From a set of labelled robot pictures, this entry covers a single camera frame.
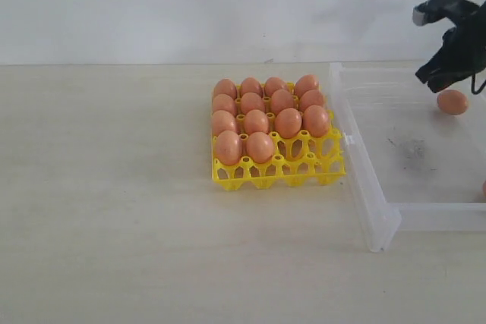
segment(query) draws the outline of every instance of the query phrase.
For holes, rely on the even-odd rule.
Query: yellow egg tray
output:
[[[293,90],[293,83],[288,83]],[[269,98],[264,98],[268,109]],[[333,113],[327,110],[330,119]],[[270,125],[273,126],[275,115],[267,113]],[[243,125],[244,115],[238,115],[236,120]],[[273,131],[269,133],[276,149],[276,154],[266,163],[254,162],[244,155],[236,165],[222,164],[214,156],[213,137],[211,151],[213,156],[213,181],[225,190],[238,190],[244,183],[250,182],[258,189],[268,189],[277,181],[285,181],[289,186],[300,186],[309,179],[316,179],[318,184],[328,185],[346,175],[343,151],[340,140],[341,132],[332,125],[328,134],[323,137],[312,137],[308,131],[301,130],[290,139],[281,138]],[[243,140],[248,138],[245,133],[240,134]]]

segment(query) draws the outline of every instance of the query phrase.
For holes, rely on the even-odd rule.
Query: white table surface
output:
[[[327,68],[0,68],[0,323],[484,322],[484,234],[369,253],[346,180],[210,180],[218,79]]]

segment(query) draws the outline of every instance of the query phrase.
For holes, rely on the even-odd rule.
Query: clear plastic container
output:
[[[398,230],[486,231],[486,98],[472,96],[469,81],[457,83],[469,110],[444,115],[415,78],[418,66],[330,68],[331,108],[374,252]]]

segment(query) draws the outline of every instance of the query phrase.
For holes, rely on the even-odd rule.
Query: egg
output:
[[[213,112],[218,110],[226,110],[231,113],[233,117],[238,114],[238,108],[236,107],[235,100],[231,96],[226,94],[216,95],[213,99]]]
[[[283,109],[275,118],[275,131],[281,138],[292,138],[302,127],[302,116],[297,109]]]
[[[294,96],[285,89],[277,90],[270,99],[270,111],[278,115],[283,109],[294,107]]]
[[[329,133],[331,123],[329,115],[322,106],[311,105],[304,112],[304,129],[312,137],[322,137]]]
[[[239,133],[239,126],[230,112],[217,110],[211,115],[211,130],[213,136],[219,136],[223,131]]]
[[[255,93],[260,97],[264,97],[264,90],[260,85],[260,81],[254,77],[247,77],[243,80],[240,86],[240,97],[246,93]]]
[[[268,117],[261,110],[250,110],[243,120],[243,128],[246,134],[253,134],[255,132],[270,132],[270,123]]]
[[[265,95],[272,97],[277,90],[289,90],[289,86],[280,77],[269,77],[265,82]]]
[[[309,90],[300,98],[298,102],[298,110],[300,110],[301,112],[305,112],[305,109],[307,109],[311,105],[324,107],[325,103],[326,98],[324,97],[324,94],[322,94],[317,89]]]
[[[224,131],[214,143],[214,156],[224,165],[236,165],[243,155],[243,142],[233,131]]]
[[[461,115],[469,107],[466,95],[457,90],[444,90],[437,96],[437,106],[449,115]]]
[[[246,153],[256,163],[265,163],[275,153],[275,145],[268,134],[255,132],[246,140]]]
[[[246,93],[240,101],[241,113],[247,114],[250,110],[258,109],[265,112],[265,102],[256,93]]]
[[[319,89],[319,81],[314,75],[305,75],[295,83],[294,94],[300,99],[307,91]]]
[[[238,91],[236,85],[230,79],[220,80],[213,89],[213,98],[219,94],[226,94],[236,99]]]

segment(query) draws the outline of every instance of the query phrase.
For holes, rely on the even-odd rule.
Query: black cable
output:
[[[472,93],[472,95],[479,95],[479,94],[481,94],[485,87],[486,87],[486,80],[479,87],[479,89],[476,90],[476,74],[473,74],[471,76],[471,93]]]

